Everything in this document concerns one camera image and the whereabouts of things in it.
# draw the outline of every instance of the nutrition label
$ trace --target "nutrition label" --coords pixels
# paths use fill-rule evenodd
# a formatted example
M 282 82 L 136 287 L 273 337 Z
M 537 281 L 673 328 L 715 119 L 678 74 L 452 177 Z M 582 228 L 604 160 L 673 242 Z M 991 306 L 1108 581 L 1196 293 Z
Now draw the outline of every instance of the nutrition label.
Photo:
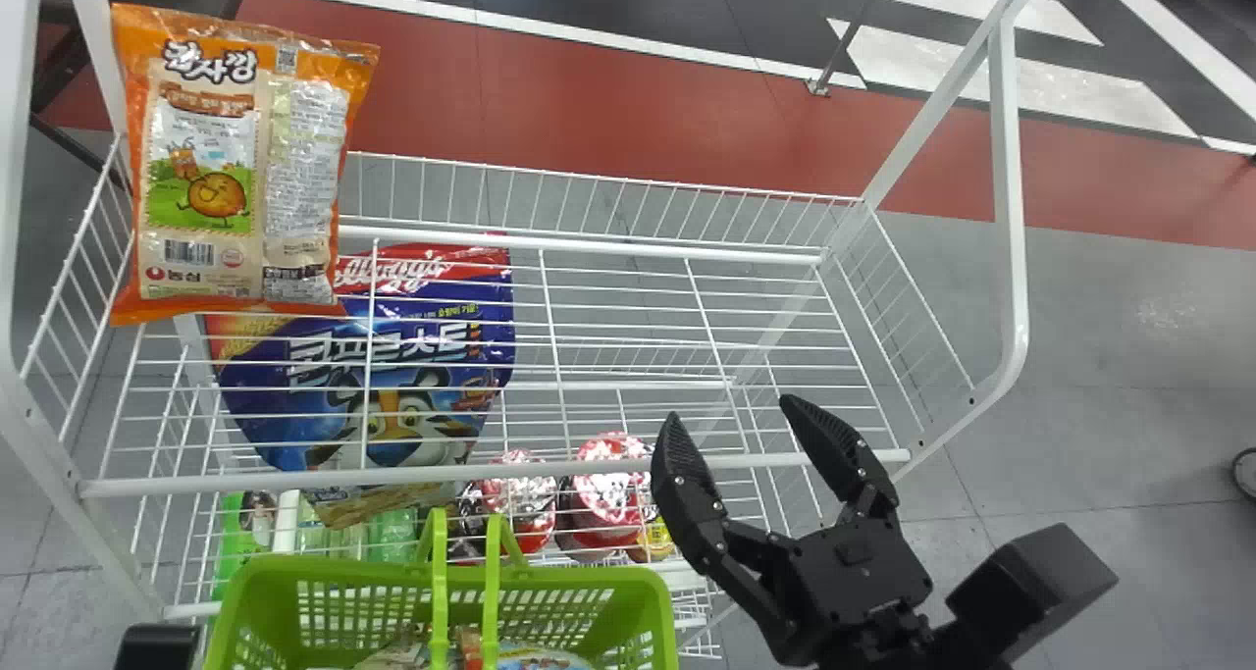
M 327 82 L 276 84 L 266 171 L 266 235 L 325 234 L 349 96 Z

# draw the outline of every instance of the barcode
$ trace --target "barcode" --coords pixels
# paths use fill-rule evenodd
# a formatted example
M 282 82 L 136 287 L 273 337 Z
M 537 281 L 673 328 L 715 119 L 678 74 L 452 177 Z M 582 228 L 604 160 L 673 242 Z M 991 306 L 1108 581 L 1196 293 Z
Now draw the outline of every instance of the barcode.
M 166 261 L 214 265 L 214 244 L 166 239 Z
M 275 72 L 280 74 L 296 73 L 296 48 L 283 47 L 275 53 Z

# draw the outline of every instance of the snack package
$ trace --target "snack package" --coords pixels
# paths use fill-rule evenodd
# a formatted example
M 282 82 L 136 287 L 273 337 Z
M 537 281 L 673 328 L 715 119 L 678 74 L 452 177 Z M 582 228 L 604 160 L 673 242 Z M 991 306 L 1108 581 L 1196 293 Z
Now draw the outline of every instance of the snack package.
M 432 629 L 427 625 L 406 623 L 384 647 L 364 657 L 353 670 L 435 670 L 432 667 Z M 458 650 L 446 651 L 446 666 L 440 670 L 462 670 Z
M 367 559 L 371 562 L 391 562 L 409 564 L 414 562 L 416 510 L 398 508 L 376 514 L 367 522 Z
M 648 459 L 651 448 L 624 432 L 602 432 L 580 445 L 575 459 Z M 649 500 L 649 471 L 575 474 L 564 479 L 560 534 L 555 541 L 568 557 L 592 562 L 615 548 L 636 546 L 643 523 L 658 509 Z
M 453 631 L 465 670 L 484 670 L 480 631 L 457 627 Z M 593 670 L 588 660 L 565 650 L 522 645 L 507 640 L 497 641 L 496 670 Z
M 545 461 L 525 449 L 512 449 L 494 458 L 492 464 L 525 464 Z M 515 539 L 524 554 L 540 552 L 554 534 L 558 481 L 553 476 L 520 476 L 515 479 L 482 479 L 468 481 L 458 495 L 460 534 L 485 554 L 489 515 L 506 514 Z
M 279 510 L 275 497 L 266 492 L 224 494 L 219 507 L 222 541 L 214 571 L 214 591 L 210 592 L 214 601 L 222 601 L 226 583 L 254 554 L 270 551 Z
M 654 518 L 637 532 L 637 547 L 629 547 L 625 552 L 633 562 L 659 562 L 676 552 L 676 544 L 663 519 Z
M 342 256 L 348 318 L 206 314 L 222 400 L 257 454 L 285 471 L 466 463 L 515 361 L 510 254 L 404 244 Z M 371 393 L 365 383 L 376 287 Z M 293 446 L 274 446 L 291 442 Z M 443 505 L 455 483 L 305 489 L 338 529 L 382 510 Z
M 113 5 L 136 244 L 112 324 L 339 312 L 337 185 L 379 48 Z

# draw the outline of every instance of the metal pole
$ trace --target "metal pole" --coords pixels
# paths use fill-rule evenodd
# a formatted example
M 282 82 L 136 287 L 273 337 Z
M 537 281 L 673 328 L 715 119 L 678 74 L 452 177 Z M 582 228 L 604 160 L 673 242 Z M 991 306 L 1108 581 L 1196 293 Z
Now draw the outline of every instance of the metal pole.
M 829 63 L 824 65 L 824 70 L 820 72 L 819 78 L 806 80 L 806 91 L 815 96 L 829 96 L 829 79 L 833 78 L 833 72 L 838 68 L 838 60 L 847 53 L 847 48 L 850 47 L 850 41 L 855 39 L 855 33 L 863 26 L 864 18 L 868 16 L 868 11 L 872 9 L 873 0 L 864 0 L 863 5 L 859 8 L 859 13 L 850 24 L 847 26 L 847 31 L 842 35 L 842 41 L 838 43 L 838 49 L 833 50 L 833 57 L 829 58 Z

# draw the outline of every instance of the white wire rack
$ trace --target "white wire rack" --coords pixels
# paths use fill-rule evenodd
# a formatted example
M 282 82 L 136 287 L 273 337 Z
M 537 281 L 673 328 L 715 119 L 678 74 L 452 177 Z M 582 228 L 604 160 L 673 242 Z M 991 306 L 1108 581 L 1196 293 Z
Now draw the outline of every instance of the white wire rack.
M 15 319 L 11 300 L 0 300 L 0 338 L 11 339 L 0 344 L 4 436 L 131 607 L 149 618 L 216 611 L 224 492 L 643 470 L 647 460 L 574 455 L 605 431 L 651 442 L 673 410 L 734 517 L 788 534 L 811 530 L 839 504 L 776 410 L 781 393 L 843 416 L 902 476 L 1020 372 L 1029 332 L 1011 21 L 1025 1 L 999 1 L 859 197 L 350 153 L 340 186 L 342 254 L 362 253 L 386 272 L 391 259 L 379 249 L 397 243 L 510 250 L 512 377 L 489 388 L 492 409 L 465 465 L 360 466 L 360 442 L 347 442 L 343 458 L 358 454 L 358 468 L 264 464 L 235 420 L 260 414 L 225 406 L 220 362 L 208 356 L 200 317 L 108 329 L 132 246 L 129 189 L 108 173 L 89 196 L 74 197 L 82 219 L 33 327 Z M 75 5 L 111 119 L 126 128 L 106 0 Z M 0 77 L 14 108 L 29 94 L 34 10 L 35 0 L 0 5 L 0 21 L 21 31 L 0 38 L 0 54 L 18 60 Z M 877 207 L 987 57 L 1002 360 L 975 381 Z M 0 166 L 0 177 L 9 216 L 18 217 L 25 122 L 5 112 L 0 162 L 10 165 Z M 126 143 L 117 137 L 107 157 L 123 176 Z M 8 285 L 16 243 L 14 219 L 0 226 L 0 283 Z M 363 299 L 374 297 L 372 289 Z M 371 332 L 371 317 L 357 319 Z M 256 339 L 247 328 L 235 336 Z M 374 348 L 384 347 L 339 341 L 367 372 Z M 99 378 L 102 370 L 122 375 Z M 545 461 L 490 461 L 516 448 Z M 293 529 L 281 524 L 280 537 Z M 320 551 L 329 552 L 363 549 Z M 533 558 L 573 563 L 553 546 Z M 617 551 L 604 563 L 628 562 Z M 711 623 L 723 613 L 711 616 L 716 590 L 678 556 L 649 564 L 673 590 L 685 652 L 717 656 Z

